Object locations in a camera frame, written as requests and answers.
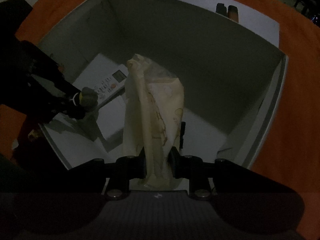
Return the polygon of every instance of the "white box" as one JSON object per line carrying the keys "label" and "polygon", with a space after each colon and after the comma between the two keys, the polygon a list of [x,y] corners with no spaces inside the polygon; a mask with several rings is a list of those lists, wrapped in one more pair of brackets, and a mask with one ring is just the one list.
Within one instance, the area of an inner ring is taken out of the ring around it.
{"label": "white box", "polygon": [[[116,65],[135,53],[151,58],[176,74],[185,88],[182,154],[206,162],[222,157],[247,168],[275,115],[288,60],[240,24],[178,0],[87,0],[38,46],[64,65],[69,82],[98,53]],[[89,142],[76,122],[67,130],[56,121],[42,129],[68,168],[121,156],[121,141],[109,144],[96,132]],[[94,150],[87,147],[90,143]]]}
{"label": "white box", "polygon": [[124,128],[125,102],[121,96],[116,97],[99,109],[97,125],[107,141],[121,137]]}

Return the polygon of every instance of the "display screen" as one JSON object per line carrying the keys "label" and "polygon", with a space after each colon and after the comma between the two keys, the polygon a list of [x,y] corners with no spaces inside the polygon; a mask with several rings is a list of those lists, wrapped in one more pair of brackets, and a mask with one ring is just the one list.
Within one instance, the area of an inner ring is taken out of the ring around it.
{"label": "display screen", "polygon": [[123,74],[120,70],[113,73],[112,75],[119,83],[121,83],[123,80],[125,80],[126,76]]}

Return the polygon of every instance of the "orange tablecloth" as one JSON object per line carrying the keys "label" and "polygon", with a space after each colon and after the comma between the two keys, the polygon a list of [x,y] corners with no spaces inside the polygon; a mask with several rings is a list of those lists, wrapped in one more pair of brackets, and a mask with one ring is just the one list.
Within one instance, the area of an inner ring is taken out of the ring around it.
{"label": "orange tablecloth", "polygon": [[[84,0],[39,0],[17,32],[39,40]],[[284,90],[272,128],[253,170],[298,191],[305,213],[298,232],[320,237],[320,28],[277,0],[236,0],[280,24],[280,49],[289,56]],[[0,151],[10,156],[25,116],[0,106]]]}

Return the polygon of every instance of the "bolt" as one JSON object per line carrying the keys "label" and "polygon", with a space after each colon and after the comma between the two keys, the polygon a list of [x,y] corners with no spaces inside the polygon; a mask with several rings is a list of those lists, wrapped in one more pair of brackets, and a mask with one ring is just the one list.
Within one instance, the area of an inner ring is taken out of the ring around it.
{"label": "bolt", "polygon": [[111,198],[117,198],[122,195],[122,191],[119,189],[111,189],[107,192],[107,195]]}
{"label": "bolt", "polygon": [[195,195],[199,198],[205,198],[210,196],[210,192],[206,189],[198,189],[195,191]]}

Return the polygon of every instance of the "plastic bag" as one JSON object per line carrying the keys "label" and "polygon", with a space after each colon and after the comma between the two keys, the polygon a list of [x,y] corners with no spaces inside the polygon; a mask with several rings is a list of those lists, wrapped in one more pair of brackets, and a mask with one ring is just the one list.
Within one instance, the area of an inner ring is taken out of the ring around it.
{"label": "plastic bag", "polygon": [[179,79],[151,59],[135,54],[128,60],[123,154],[138,156],[144,147],[147,177],[131,189],[170,190],[180,180],[172,177],[167,157],[179,149],[184,90]]}

